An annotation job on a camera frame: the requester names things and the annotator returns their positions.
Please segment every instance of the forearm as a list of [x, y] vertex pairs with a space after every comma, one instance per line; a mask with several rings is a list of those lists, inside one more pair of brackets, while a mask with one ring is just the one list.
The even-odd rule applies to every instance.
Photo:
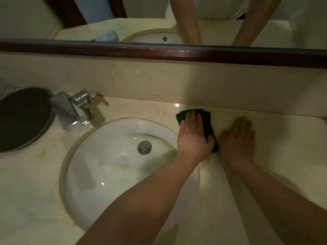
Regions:
[[178, 27], [187, 45], [203, 45], [193, 0], [170, 0]]
[[119, 196], [80, 239], [86, 244], [151, 244], [197, 166], [183, 155]]
[[327, 211], [254, 163], [239, 170], [245, 185], [285, 244], [326, 244]]
[[233, 45], [251, 46], [278, 8], [280, 2], [281, 0], [253, 0]]

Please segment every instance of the green scrubbing sponge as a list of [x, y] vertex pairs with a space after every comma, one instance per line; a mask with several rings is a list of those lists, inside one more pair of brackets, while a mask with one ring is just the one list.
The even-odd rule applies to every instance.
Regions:
[[[178, 114], [176, 114], [178, 123], [181, 124], [182, 120], [185, 119], [186, 113], [191, 112], [192, 110], [193, 109], [185, 110], [185, 111], [181, 111]], [[194, 109], [194, 110], [195, 110], [196, 114], [198, 114], [198, 113], [201, 114], [205, 138], [208, 140], [208, 136], [211, 135], [215, 139], [215, 145], [214, 145], [214, 148], [212, 149], [212, 152], [218, 151], [217, 140], [216, 140], [214, 131], [211, 126], [211, 113], [204, 111], [203, 109]]]

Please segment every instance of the white ceramic sink basin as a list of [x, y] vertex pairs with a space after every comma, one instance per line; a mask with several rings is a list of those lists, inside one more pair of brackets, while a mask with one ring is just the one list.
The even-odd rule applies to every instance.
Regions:
[[[145, 140], [152, 144], [146, 155], [138, 152], [138, 144]], [[122, 119], [94, 131], [67, 167], [64, 201], [74, 221], [87, 230], [119, 195], [169, 162], [176, 148], [174, 132], [146, 120]], [[182, 220], [197, 190], [195, 169], [161, 232]]]
[[179, 35], [167, 32], [151, 33], [141, 35], [128, 41], [129, 43], [153, 43], [153, 44], [177, 44], [182, 45], [183, 42]]

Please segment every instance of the countertop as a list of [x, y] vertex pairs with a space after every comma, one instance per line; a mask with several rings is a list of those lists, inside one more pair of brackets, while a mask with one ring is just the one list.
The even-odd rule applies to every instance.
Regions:
[[[257, 132], [256, 161], [327, 208], [327, 129], [322, 119], [113, 97], [97, 97], [96, 104], [95, 127], [133, 117], [155, 121], [176, 133], [179, 126], [175, 114], [181, 110], [210, 111], [217, 136], [235, 117], [245, 115], [253, 120]], [[71, 147], [83, 134], [92, 131], [93, 125], [66, 132], [56, 118], [35, 143], [17, 152], [0, 154], [0, 244], [74, 245], [82, 236], [83, 231], [64, 209], [59, 173]], [[159, 238], [157, 244], [254, 244], [257, 238], [253, 238], [252, 232], [263, 234], [261, 238], [266, 241], [269, 237], [265, 244], [280, 244], [268, 224], [259, 227], [264, 232], [247, 226], [244, 218], [252, 222], [257, 218], [257, 223], [266, 220], [259, 210], [249, 217], [242, 208], [238, 209], [242, 203], [237, 201], [248, 200], [243, 198], [244, 192], [232, 192], [231, 187], [235, 186], [230, 187], [229, 182], [234, 184], [226, 176], [218, 153], [202, 162], [200, 190], [184, 222], [171, 234]]]
[[[242, 20], [199, 20], [200, 33], [205, 45], [230, 46]], [[61, 30], [54, 39], [91, 41], [109, 32], [116, 32], [121, 42], [134, 34], [154, 32], [178, 33], [175, 20], [117, 18]], [[252, 44], [253, 47], [296, 48], [292, 25], [288, 20], [270, 20]]]

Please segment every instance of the faucet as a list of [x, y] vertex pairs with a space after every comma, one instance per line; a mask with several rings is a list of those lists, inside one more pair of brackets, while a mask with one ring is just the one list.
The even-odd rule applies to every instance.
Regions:
[[71, 131], [74, 127], [87, 124], [92, 115], [89, 109], [83, 108], [84, 104], [91, 103], [92, 96], [86, 91], [70, 96], [61, 92], [50, 98], [50, 103], [63, 127], [66, 131]]

